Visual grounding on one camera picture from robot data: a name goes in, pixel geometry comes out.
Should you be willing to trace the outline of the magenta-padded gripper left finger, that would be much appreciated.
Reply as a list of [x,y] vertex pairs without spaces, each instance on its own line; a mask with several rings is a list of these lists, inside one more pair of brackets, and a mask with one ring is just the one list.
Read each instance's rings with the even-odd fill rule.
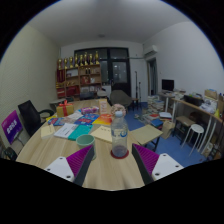
[[90,145],[68,157],[58,157],[45,170],[78,186],[82,186],[93,156],[94,147]]

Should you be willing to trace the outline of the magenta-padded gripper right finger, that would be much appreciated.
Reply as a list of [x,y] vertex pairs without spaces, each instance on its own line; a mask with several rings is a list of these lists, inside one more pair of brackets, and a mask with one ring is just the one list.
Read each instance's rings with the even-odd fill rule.
[[183,169],[183,166],[167,153],[157,153],[137,144],[132,144],[132,154],[145,185]]

